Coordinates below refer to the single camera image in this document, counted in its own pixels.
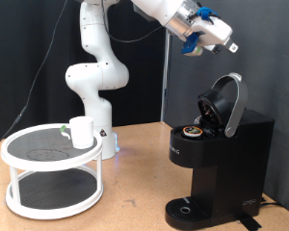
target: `robotic arm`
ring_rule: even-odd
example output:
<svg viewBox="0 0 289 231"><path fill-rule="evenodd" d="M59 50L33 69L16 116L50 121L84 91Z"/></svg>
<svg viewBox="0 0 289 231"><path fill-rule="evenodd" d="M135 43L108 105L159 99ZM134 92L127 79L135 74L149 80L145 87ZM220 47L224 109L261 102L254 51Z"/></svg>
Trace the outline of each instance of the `robotic arm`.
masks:
<svg viewBox="0 0 289 231"><path fill-rule="evenodd" d="M132 0L142 12L156 18L169 32L185 41L182 53L201 55L202 47L217 53L217 44L235 53L232 29L195 0Z"/></svg>
<svg viewBox="0 0 289 231"><path fill-rule="evenodd" d="M112 130L112 105L99 97L99 90L115 90L127 85L129 73L115 56L105 23L110 6L118 0L77 0L80 10L80 32L83 48L94 55L97 63L75 64L66 71L66 83L82 99L86 116L94 119L94 130L103 139L103 159L118 152L117 135ZM230 39L231 28L217 14L202 8L194 0L132 0L147 15L156 18L172 34L185 41L182 53L198 56L202 47L217 53L216 44L231 52L238 47Z"/></svg>

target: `coffee machine handle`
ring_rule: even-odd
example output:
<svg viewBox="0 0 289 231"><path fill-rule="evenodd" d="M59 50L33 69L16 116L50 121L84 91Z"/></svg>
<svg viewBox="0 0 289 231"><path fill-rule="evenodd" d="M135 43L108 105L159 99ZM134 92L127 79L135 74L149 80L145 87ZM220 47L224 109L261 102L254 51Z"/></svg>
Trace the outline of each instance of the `coffee machine handle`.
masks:
<svg viewBox="0 0 289 231"><path fill-rule="evenodd" d="M217 82L215 82L212 89L221 91L223 87L230 81L235 81L236 83L237 99L235 101L229 121L224 129L224 134L228 138L234 136L249 98L248 88L245 82L243 82L242 76L237 73L230 73L221 77Z"/></svg>

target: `black cable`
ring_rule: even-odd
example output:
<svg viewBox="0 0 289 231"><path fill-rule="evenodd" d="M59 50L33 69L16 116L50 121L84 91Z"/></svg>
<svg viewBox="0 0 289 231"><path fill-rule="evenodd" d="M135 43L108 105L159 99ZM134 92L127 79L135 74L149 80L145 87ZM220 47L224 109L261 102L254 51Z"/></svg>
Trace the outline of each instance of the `black cable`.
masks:
<svg viewBox="0 0 289 231"><path fill-rule="evenodd" d="M28 106L28 104L29 104L29 100L30 100L30 97L31 97L31 93L32 93L32 90L33 90L33 87L35 86L35 83L36 83L36 81L37 81L37 79L38 79L40 70L41 70L42 67L44 66L45 61L46 61L47 58L48 58L48 55L49 55L50 49L51 49L51 47L52 47L52 44L53 44L53 42L54 42L54 38L55 38L55 35L56 35L57 26L58 26L58 24L59 24L59 21L60 21L60 19L61 19L61 16L62 16L65 8L66 8L66 3L67 3L67 0L65 1L65 4L64 4L64 6L63 6L63 8L62 8L62 10L61 10L61 13L60 13L60 15L59 15L59 17L58 17L57 22L56 22L56 26L55 26L54 32L53 32L53 34L52 34L52 39L51 39L49 48L48 48L48 50L47 50L47 53L46 53L46 55L45 55L45 57L44 57L41 65L40 65L40 67L39 67L39 70L38 70L38 72L37 72L37 74L36 74L35 80L33 81L33 84L32 84L31 89L30 89L30 91L29 91L27 103L26 103L26 105L24 106L24 108L21 110L21 112L20 112L20 114L18 115L18 117L17 117L17 118L15 119L15 121L13 122L13 125L11 126L11 128L8 130L8 132L6 132L6 134L3 135L3 137L0 139L0 142L1 142L1 140L3 140L3 139L11 132L11 130L12 130L12 129L14 128L14 126L18 123L18 121L21 119L22 115L24 114L24 112L25 112L26 109L27 109L27 106Z"/></svg>
<svg viewBox="0 0 289 231"><path fill-rule="evenodd" d="M111 39L115 40L115 41L118 41L118 42L124 42L124 43L140 41L140 40L143 40L143 39L149 37L149 36L152 35L153 33L157 32L158 30L160 30L160 29L163 28L162 26L161 26L161 27L158 27L158 28L156 28L154 31L152 31L152 32L150 32L149 34L147 34L146 36L144 36L144 37L142 37L142 38L134 39L134 40L121 40L121 39L114 38L114 37L109 33L109 30L108 30L108 28L107 28L107 26L106 26L105 9L104 9L104 0L101 0L101 2L102 2L103 20L104 20L105 30L106 30L108 36L109 36Z"/></svg>
<svg viewBox="0 0 289 231"><path fill-rule="evenodd" d="M260 208L265 207L265 206L268 206L268 205L276 205L276 206L281 206L281 207L283 207L282 204L280 204L280 203L272 202L272 203L262 203L262 204L260 204Z"/></svg>

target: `wooden table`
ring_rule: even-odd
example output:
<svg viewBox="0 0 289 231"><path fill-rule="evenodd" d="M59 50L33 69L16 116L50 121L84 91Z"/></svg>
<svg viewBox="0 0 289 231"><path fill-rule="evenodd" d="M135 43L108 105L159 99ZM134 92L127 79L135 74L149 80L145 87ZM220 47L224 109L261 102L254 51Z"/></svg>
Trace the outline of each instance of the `wooden table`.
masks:
<svg viewBox="0 0 289 231"><path fill-rule="evenodd" d="M88 211L71 218L34 220L12 214L5 202L10 169L0 156L0 231L174 230L165 222L165 206L190 194L192 170L170 161L171 128L156 122L114 130L120 152L103 161L104 194ZM95 161L88 166L95 168ZM289 212L284 208L266 206L255 219L263 226L262 231L289 231ZM247 231L239 221L207 230Z"/></svg>

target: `black coffee machine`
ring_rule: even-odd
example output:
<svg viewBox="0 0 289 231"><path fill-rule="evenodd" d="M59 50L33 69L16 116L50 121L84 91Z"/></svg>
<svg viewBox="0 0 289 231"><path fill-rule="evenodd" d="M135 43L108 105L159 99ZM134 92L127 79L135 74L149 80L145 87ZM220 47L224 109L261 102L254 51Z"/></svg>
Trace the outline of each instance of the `black coffee machine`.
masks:
<svg viewBox="0 0 289 231"><path fill-rule="evenodd" d="M230 81L237 99L230 105L220 94ZM166 222L175 229L197 230L240 220L249 230L261 226L259 214L274 121L247 110L248 89L242 77L230 73L198 98L199 137L187 137L180 126L171 130L170 159L192 168L191 196L166 206Z"/></svg>

